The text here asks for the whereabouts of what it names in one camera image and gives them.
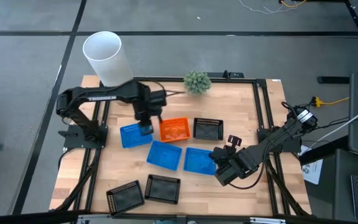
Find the small potted plant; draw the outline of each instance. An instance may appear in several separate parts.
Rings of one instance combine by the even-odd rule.
[[[201,95],[211,88],[211,80],[205,72],[190,72],[184,78],[187,91],[193,95]]]

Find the wooden table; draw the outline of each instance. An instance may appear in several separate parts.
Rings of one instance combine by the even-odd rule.
[[[287,115],[287,110],[280,104],[281,101],[285,101],[283,87],[280,80],[266,81],[274,123],[277,126],[281,126],[284,124]],[[82,86],[94,87],[98,86],[98,83],[97,76],[84,76]],[[145,82],[145,84],[149,85],[152,90],[159,88],[159,86],[151,82]],[[167,90],[184,90],[183,84],[179,82],[163,82],[162,84]],[[262,91],[260,91],[259,95],[263,102]],[[156,174],[181,179],[178,205],[146,200],[145,205],[127,213],[236,216],[272,214],[265,174],[255,187],[249,190],[237,190],[230,186],[222,187],[215,176],[185,172],[183,170],[186,147],[212,151],[216,146],[223,147],[230,134],[242,138],[241,147],[258,143],[256,129],[259,126],[252,85],[213,83],[212,88],[203,96],[180,94],[167,98],[168,105],[163,107],[162,118],[187,117],[190,130],[193,130],[194,117],[224,120],[223,141],[190,138],[184,141],[172,142],[172,144],[183,149],[176,172],[146,162],[150,144],[130,149],[122,148],[119,128],[134,124],[137,121],[134,119],[131,105],[122,105],[122,103],[115,101],[110,102],[110,104],[107,121],[109,126],[108,140],[100,157],[91,212],[109,213],[106,191],[133,180],[139,180],[144,194],[147,176]],[[267,127],[264,104],[261,104],[265,126]],[[94,103],[85,103],[81,106],[81,110],[91,118],[93,107]],[[101,120],[102,110],[99,113],[99,120]],[[152,122],[154,127],[153,138],[159,141],[158,119],[152,118]],[[59,206],[78,182],[83,156],[84,149],[74,149],[63,158],[50,208]],[[281,153],[281,160],[286,186],[302,208],[310,213],[309,200],[299,162],[289,153]],[[233,181],[233,184],[248,186],[254,183],[258,173],[259,171],[244,180],[237,178]],[[80,208],[85,207],[87,192],[88,186],[85,186]],[[280,191],[277,186],[275,187],[275,192],[279,212],[283,213]]]

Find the gray floor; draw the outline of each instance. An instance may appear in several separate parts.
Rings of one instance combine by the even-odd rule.
[[[71,30],[80,0],[6,2],[0,0],[0,30]],[[273,0],[242,0],[254,9],[278,9]],[[352,2],[358,14],[358,1]],[[307,2],[285,13],[259,14],[237,0],[125,1],[89,0],[79,30],[236,30],[355,31],[344,4]],[[86,37],[77,37],[61,91],[93,75],[82,54]],[[12,199],[28,159],[68,37],[0,37],[0,215],[10,212]],[[138,76],[183,76],[190,70],[244,72],[250,78],[279,78],[287,101],[306,103],[312,96],[333,101],[349,95],[348,85],[320,85],[320,75],[358,72],[358,38],[124,36],[124,48]],[[321,124],[348,115],[347,103],[314,110]],[[48,209],[57,174],[57,159],[66,129],[52,115],[24,212]],[[305,139],[316,140],[329,129]],[[346,129],[330,136],[336,139]],[[306,183],[312,211],[331,216],[333,160],[324,161],[322,183]]]

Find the yellow cable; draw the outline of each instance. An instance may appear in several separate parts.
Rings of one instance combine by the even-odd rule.
[[[337,101],[334,101],[334,102],[330,102],[330,103],[325,103],[325,102],[320,102],[320,104],[321,105],[334,105],[334,104],[336,104],[336,103],[340,103],[340,102],[342,102],[342,101],[345,101],[345,100],[348,100],[349,99],[349,97],[346,97],[346,98],[343,98],[343,99],[341,99],[341,100],[337,100]]]
[[[286,6],[286,7],[298,7],[299,5],[305,3],[306,1],[307,1],[307,0],[303,0],[303,2],[301,2],[301,3],[299,3],[299,4],[295,4],[295,5],[293,5],[293,6],[290,6],[290,5],[288,5],[287,3],[285,3],[284,0],[282,0],[281,3],[282,3],[284,6]]]

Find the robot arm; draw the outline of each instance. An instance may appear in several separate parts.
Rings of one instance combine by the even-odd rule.
[[[98,141],[101,131],[98,121],[89,120],[79,109],[85,102],[120,100],[132,103],[135,119],[140,121],[141,134],[153,133],[151,116],[158,116],[161,121],[162,107],[167,105],[165,90],[151,91],[147,85],[129,81],[115,87],[68,89],[58,95],[56,113],[62,118],[72,119],[84,132],[85,141]]]
[[[229,136],[231,146],[224,146],[223,149],[215,147],[209,155],[218,165],[215,177],[225,186],[237,177],[244,179],[250,176],[258,170],[260,163],[266,161],[269,152],[275,151],[288,139],[296,139],[312,131],[316,125],[317,119],[313,114],[304,107],[296,106],[288,114],[287,122],[281,128],[273,128],[258,145],[243,147],[236,152],[236,146],[241,145],[241,139]]]

